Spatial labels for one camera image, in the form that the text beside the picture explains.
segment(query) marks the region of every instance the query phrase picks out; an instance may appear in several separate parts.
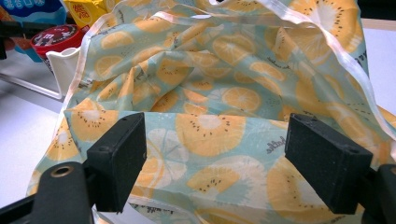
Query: yellow box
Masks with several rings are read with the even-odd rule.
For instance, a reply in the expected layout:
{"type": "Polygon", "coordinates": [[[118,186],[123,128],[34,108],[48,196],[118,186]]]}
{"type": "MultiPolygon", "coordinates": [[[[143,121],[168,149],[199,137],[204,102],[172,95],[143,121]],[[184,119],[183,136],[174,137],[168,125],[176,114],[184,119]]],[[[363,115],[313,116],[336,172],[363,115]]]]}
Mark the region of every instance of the yellow box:
{"type": "Polygon", "coordinates": [[[64,0],[78,28],[88,30],[120,0],[64,0]]]}

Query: wrinkled fabric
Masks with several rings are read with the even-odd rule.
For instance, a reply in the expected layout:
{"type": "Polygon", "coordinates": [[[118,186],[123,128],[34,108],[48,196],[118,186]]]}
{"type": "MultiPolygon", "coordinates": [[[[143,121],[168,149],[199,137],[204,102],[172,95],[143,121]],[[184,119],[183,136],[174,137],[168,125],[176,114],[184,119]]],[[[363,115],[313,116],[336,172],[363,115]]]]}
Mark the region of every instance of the wrinkled fabric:
{"type": "Polygon", "coordinates": [[[151,220],[359,222],[361,207],[331,213],[284,147],[299,113],[373,152],[373,168],[394,162],[395,118],[375,104],[366,55],[353,0],[121,2],[84,37],[29,193],[46,169],[85,161],[118,119],[145,112],[148,159],[128,202],[151,220]]]}

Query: red object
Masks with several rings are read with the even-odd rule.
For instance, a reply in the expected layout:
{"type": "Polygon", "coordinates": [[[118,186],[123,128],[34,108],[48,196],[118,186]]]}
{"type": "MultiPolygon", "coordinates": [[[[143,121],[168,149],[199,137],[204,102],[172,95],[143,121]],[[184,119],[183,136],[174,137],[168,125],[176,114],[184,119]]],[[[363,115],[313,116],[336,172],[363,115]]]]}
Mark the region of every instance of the red object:
{"type": "Polygon", "coordinates": [[[84,34],[76,25],[59,25],[38,33],[30,44],[38,56],[47,59],[48,51],[62,52],[64,49],[78,48],[84,34]]]}

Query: black clamp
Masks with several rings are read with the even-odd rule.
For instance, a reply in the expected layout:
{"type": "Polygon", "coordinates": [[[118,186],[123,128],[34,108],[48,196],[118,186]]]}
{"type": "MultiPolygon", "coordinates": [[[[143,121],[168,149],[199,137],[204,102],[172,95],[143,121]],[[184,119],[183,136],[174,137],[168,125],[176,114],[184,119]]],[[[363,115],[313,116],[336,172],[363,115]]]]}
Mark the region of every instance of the black clamp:
{"type": "Polygon", "coordinates": [[[396,165],[370,168],[373,153],[318,119],[290,115],[286,158],[335,214],[365,211],[361,222],[396,223],[396,165]]]}
{"type": "Polygon", "coordinates": [[[120,119],[88,151],[88,159],[49,168],[38,191],[0,209],[1,223],[93,223],[91,207],[122,212],[146,161],[144,114],[120,119]]]}

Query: screw hole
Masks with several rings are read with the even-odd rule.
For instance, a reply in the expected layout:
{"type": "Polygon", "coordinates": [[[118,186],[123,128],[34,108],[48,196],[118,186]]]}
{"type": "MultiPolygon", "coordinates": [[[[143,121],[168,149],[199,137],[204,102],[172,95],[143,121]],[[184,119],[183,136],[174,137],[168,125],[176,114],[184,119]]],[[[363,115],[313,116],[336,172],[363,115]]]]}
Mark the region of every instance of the screw hole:
{"type": "Polygon", "coordinates": [[[62,177],[72,173],[74,168],[72,166],[61,166],[50,173],[53,177],[62,177]]]}

